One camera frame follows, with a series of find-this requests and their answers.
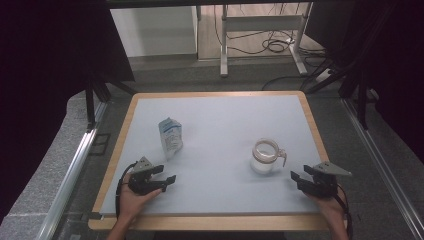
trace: glass mug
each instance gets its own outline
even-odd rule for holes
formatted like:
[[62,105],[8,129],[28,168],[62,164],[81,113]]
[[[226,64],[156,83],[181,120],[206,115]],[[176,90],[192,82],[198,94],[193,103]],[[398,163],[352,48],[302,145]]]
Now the glass mug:
[[261,138],[256,142],[252,149],[252,155],[250,166],[259,174],[270,173],[277,158],[284,158],[283,167],[287,160],[285,150],[278,148],[274,140],[267,138]]

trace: black backdrop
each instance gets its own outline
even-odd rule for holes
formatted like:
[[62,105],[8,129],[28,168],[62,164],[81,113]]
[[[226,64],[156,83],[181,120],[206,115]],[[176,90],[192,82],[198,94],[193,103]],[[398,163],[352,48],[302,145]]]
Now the black backdrop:
[[[381,3],[357,2],[346,40],[366,25]],[[376,90],[376,108],[383,119],[424,162],[424,1],[397,1],[394,11],[372,46],[363,69]],[[360,39],[345,54],[354,56]]]
[[0,7],[0,219],[54,140],[68,99],[89,78],[134,80],[105,5],[10,2]]

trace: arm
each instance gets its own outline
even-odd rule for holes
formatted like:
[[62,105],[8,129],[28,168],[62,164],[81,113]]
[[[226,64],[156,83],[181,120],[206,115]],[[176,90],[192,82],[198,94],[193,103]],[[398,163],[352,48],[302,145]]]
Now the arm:
[[[306,194],[319,207],[321,214],[327,221],[332,240],[348,240],[347,231],[344,225],[344,212],[340,204],[334,199],[320,199]],[[345,196],[339,193],[339,197],[346,202]]]
[[139,196],[128,187],[129,176],[127,174],[123,181],[119,205],[121,213],[107,237],[108,240],[124,239],[128,228],[144,208],[144,204],[162,192],[161,189],[157,189],[145,196]]

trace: aluminum rail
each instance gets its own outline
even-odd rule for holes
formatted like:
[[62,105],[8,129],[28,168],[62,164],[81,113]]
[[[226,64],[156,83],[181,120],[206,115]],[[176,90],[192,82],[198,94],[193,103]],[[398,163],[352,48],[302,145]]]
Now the aluminum rail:
[[381,154],[380,150],[375,144],[372,136],[368,131],[362,128],[361,123],[357,120],[355,107],[349,100],[346,99],[342,99],[342,103],[346,107],[349,117],[356,131],[358,132],[359,137],[361,138],[369,154],[371,155],[371,159],[376,165],[376,168],[380,173],[381,178],[386,184],[387,189],[392,195],[393,200],[398,206],[401,214],[403,215],[406,221],[406,224],[408,224],[408,227],[414,235],[415,239],[424,239],[424,225],[420,215],[411,203],[411,200],[409,200],[409,197],[405,194],[402,187],[396,180],[395,176],[390,170],[389,165],[384,159],[384,156]]
[[96,124],[93,130],[87,132],[82,137],[80,145],[72,159],[71,165],[59,187],[56,197],[50,206],[49,212],[44,219],[41,228],[35,239],[51,239],[56,231],[59,224],[60,218],[62,217],[63,211],[68,203],[69,197],[72,194],[75,183],[78,180],[78,176],[84,166],[85,159],[90,151],[91,144],[93,143],[94,137],[96,136],[99,123],[103,117],[103,113],[107,107],[106,103],[100,103],[96,109]]

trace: metal stand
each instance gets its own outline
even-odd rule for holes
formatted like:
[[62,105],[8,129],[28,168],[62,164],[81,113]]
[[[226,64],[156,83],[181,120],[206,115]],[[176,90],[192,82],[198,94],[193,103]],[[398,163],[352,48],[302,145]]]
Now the metal stand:
[[228,17],[227,5],[222,5],[221,77],[228,76],[227,32],[281,30],[298,31],[294,45],[290,45],[289,48],[300,75],[307,75],[308,72],[299,55],[299,45],[305,31],[311,5],[312,3],[308,3],[306,11],[302,15],[242,17]]

